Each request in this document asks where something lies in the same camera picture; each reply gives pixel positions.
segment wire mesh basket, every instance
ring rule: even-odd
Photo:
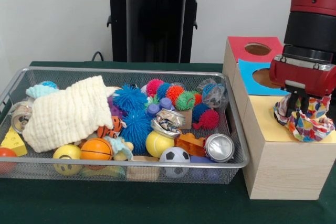
[[[239,119],[233,92],[226,76],[210,72],[171,72],[171,71],[140,71],[119,69],[83,69],[83,68],[48,68],[29,67],[19,71],[0,95],[0,103],[6,102],[0,114],[0,141],[4,139],[10,127],[11,117],[8,107],[26,98],[25,91],[42,81],[53,81],[59,89],[65,89],[73,83],[88,77],[101,75],[106,86],[122,86],[125,83],[137,84],[139,87],[151,79],[158,78],[165,82],[181,82],[188,90],[196,90],[197,85],[207,78],[213,78],[226,87],[226,103],[217,112],[220,114],[218,127],[212,131],[183,130],[192,132],[197,138],[214,133],[230,136],[234,141],[234,158],[228,163],[162,163],[141,161],[93,161],[82,159],[53,159],[53,151],[35,153],[26,144],[28,154],[22,157],[0,157],[1,166],[16,163],[13,171],[0,174],[0,178],[30,179],[68,179],[68,180],[108,180],[108,181],[145,181],[170,183],[203,183],[229,184],[238,170],[249,161],[248,148]],[[91,170],[86,166],[103,167]],[[56,172],[55,166],[80,167],[80,172],[72,176],[63,176]],[[183,173],[184,176],[173,178],[169,172]]]

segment red spiky ball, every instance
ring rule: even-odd
[[[219,124],[219,114],[214,110],[205,111],[200,117],[198,123],[193,123],[194,129],[198,130],[200,127],[204,130],[213,130]]]
[[[154,97],[156,95],[156,92],[161,84],[163,84],[163,80],[159,79],[153,79],[147,84],[147,95],[149,97]]]
[[[166,97],[172,100],[173,106],[176,106],[176,100],[184,92],[184,88],[181,86],[170,86],[167,89]]]
[[[194,94],[195,97],[195,106],[199,105],[200,103],[202,103],[202,95],[201,94]]]

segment yellow cheese toy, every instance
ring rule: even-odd
[[[12,127],[9,128],[0,147],[11,149],[18,157],[21,157],[28,153],[25,143],[22,141],[19,134],[17,134],[17,132]]]

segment blue spiky ball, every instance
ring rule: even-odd
[[[208,107],[204,103],[200,103],[200,104],[196,105],[193,109],[193,122],[198,123],[201,115],[209,109],[210,109],[210,107]]]
[[[147,136],[152,131],[151,118],[144,110],[133,110],[123,117],[123,121],[127,127],[122,130],[121,136],[134,145],[134,154],[144,154]]]
[[[157,89],[156,91],[156,95],[157,95],[157,98],[159,100],[161,100],[162,98],[165,98],[166,97],[166,92],[167,92],[167,89],[172,86],[170,83],[168,82],[165,82],[163,84],[161,84],[159,86],[159,88]]]
[[[146,95],[141,93],[140,89],[128,84],[118,89],[113,97],[113,104],[128,113],[133,110],[144,110],[145,103],[147,103]]]

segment white wall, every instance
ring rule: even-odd
[[[97,50],[111,59],[109,5],[109,0],[0,0],[0,78],[33,60],[85,61]],[[229,35],[283,40],[289,7],[290,0],[198,0],[191,61],[223,62]]]

